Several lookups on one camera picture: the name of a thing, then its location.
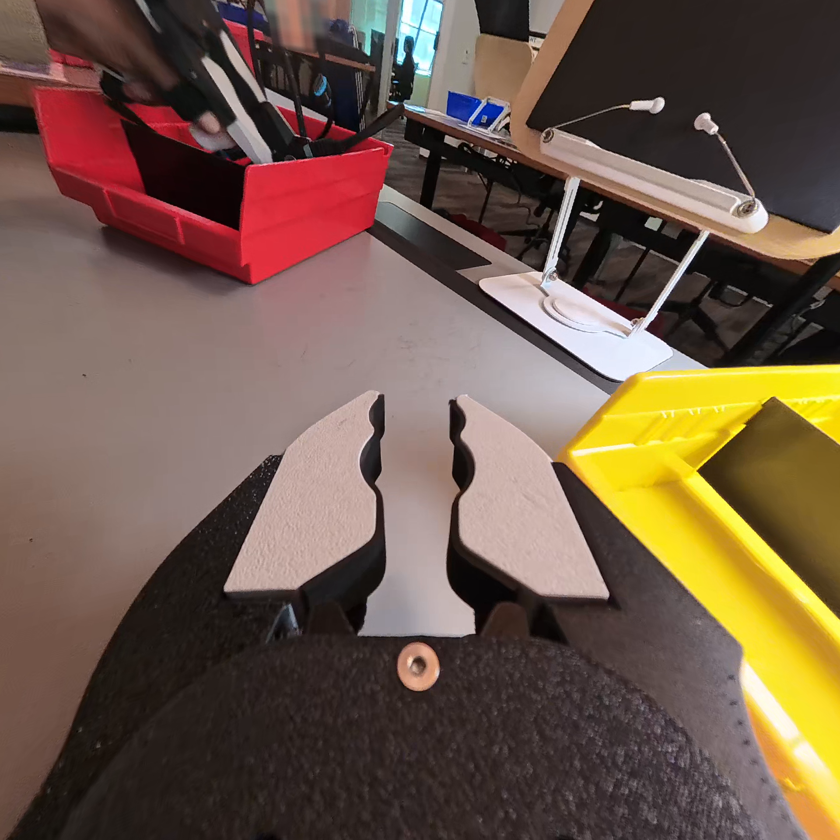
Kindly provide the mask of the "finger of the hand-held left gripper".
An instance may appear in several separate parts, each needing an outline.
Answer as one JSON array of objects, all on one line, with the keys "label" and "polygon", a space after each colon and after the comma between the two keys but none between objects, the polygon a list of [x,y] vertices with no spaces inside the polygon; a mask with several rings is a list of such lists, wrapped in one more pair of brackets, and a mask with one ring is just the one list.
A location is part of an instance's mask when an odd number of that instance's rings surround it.
[{"label": "finger of the hand-held left gripper", "polygon": [[255,164],[310,160],[309,142],[267,99],[225,27],[204,28],[198,87],[211,112]]}]

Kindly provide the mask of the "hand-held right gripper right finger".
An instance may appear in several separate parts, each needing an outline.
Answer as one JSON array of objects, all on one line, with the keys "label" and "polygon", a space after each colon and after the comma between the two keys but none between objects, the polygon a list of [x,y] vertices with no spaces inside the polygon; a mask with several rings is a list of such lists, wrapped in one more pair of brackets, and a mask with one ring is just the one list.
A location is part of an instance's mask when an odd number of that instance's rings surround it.
[{"label": "hand-held right gripper right finger", "polygon": [[499,602],[610,599],[555,463],[528,435],[468,395],[449,402],[457,493],[448,582],[474,611]]}]

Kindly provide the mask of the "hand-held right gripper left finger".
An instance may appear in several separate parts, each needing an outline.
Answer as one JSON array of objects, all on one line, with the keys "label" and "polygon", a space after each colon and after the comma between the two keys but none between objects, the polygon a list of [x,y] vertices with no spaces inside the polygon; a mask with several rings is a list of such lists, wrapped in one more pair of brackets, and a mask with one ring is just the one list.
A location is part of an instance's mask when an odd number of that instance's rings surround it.
[{"label": "hand-held right gripper left finger", "polygon": [[228,598],[365,612],[385,573],[384,425],[384,395],[368,391],[287,447],[224,583]]}]

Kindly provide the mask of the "red plastic bin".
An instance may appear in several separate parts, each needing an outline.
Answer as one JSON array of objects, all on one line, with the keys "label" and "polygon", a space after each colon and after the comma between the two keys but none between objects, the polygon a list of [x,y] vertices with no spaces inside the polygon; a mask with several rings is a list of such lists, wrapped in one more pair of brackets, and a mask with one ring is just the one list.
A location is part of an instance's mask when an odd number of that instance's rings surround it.
[{"label": "red plastic bin", "polygon": [[[393,150],[368,139],[339,156],[237,161],[246,167],[245,193],[233,230],[146,195],[123,133],[122,121],[133,121],[100,92],[40,87],[33,98],[62,195],[89,206],[102,224],[251,285],[372,226]],[[131,109],[140,126],[202,150],[170,108]]]}]

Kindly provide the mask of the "yellow plastic bin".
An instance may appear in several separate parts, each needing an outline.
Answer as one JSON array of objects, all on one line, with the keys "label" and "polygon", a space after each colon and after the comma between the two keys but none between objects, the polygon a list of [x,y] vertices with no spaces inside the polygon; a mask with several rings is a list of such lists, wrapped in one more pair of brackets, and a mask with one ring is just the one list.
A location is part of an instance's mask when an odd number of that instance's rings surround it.
[{"label": "yellow plastic bin", "polygon": [[773,777],[810,838],[838,838],[838,616],[700,475],[773,397],[838,441],[837,364],[657,371],[560,461],[740,643]]}]

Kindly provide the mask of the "black bin divider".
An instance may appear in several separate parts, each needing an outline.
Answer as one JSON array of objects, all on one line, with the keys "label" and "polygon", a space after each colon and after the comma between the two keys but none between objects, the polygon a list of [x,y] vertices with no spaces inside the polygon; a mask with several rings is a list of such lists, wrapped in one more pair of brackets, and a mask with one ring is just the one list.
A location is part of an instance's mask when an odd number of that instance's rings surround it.
[{"label": "black bin divider", "polygon": [[244,165],[135,122],[122,121],[122,130],[147,196],[239,230]]},{"label": "black bin divider", "polygon": [[839,444],[776,397],[699,469],[839,616]]}]

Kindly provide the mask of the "wooden desk with black legs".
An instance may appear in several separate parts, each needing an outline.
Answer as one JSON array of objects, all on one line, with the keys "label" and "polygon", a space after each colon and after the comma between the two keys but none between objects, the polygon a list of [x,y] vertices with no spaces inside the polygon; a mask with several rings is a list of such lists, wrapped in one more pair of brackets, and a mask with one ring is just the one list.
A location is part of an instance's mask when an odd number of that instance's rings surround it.
[{"label": "wooden desk with black legs", "polygon": [[[539,228],[499,232],[520,237],[522,259],[548,242],[552,221],[560,217],[564,180],[525,162],[503,141],[474,132],[448,115],[406,108],[406,142],[428,153],[421,204],[432,207],[442,161],[461,165],[492,187],[503,185],[538,202],[534,214],[548,212]],[[635,207],[579,187],[560,251],[560,267],[571,284],[595,296],[625,317],[638,318],[653,293],[641,296],[641,282],[665,283],[666,268],[686,254],[694,234],[678,225],[645,215]],[[690,323],[715,347],[715,364],[731,353],[757,364],[837,363],[839,355],[838,287],[814,287],[810,269],[793,268],[748,254],[710,239],[689,266],[698,277],[695,294],[685,301],[670,298],[655,326],[665,337]],[[604,287],[605,291],[595,291]]]}]

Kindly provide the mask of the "beige wooden board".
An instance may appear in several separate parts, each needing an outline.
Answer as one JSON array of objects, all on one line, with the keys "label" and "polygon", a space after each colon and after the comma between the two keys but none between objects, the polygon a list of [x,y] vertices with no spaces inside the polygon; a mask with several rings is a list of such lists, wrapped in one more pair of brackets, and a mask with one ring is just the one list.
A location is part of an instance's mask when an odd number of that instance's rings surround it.
[{"label": "beige wooden board", "polygon": [[527,40],[478,35],[474,58],[476,97],[513,104],[532,67],[533,58]]}]

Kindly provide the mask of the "black board with wooden rim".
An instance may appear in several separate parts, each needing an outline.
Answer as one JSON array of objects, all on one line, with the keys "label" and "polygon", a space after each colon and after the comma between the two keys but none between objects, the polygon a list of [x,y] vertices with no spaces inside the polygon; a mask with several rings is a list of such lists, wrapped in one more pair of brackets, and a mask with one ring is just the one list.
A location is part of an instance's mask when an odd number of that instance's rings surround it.
[{"label": "black board with wooden rim", "polygon": [[732,189],[742,183],[716,123],[769,213],[763,230],[720,224],[720,239],[775,259],[838,253],[838,2],[562,2],[513,105],[513,136],[557,172],[582,172],[540,150],[567,126],[606,151]]}]

